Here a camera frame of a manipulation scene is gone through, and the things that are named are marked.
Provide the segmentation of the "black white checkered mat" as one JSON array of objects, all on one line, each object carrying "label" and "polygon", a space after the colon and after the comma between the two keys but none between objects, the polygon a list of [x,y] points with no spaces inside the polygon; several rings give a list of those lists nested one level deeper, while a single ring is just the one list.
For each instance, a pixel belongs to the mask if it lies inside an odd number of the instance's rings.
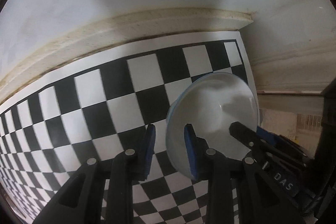
[{"label": "black white checkered mat", "polygon": [[203,223],[207,183],[170,164],[166,115],[195,80],[213,72],[255,83],[238,32],[173,35],[114,47],[47,73],[1,104],[1,186],[31,223],[90,158],[108,160],[156,141],[148,179],[133,186],[135,223]]}]

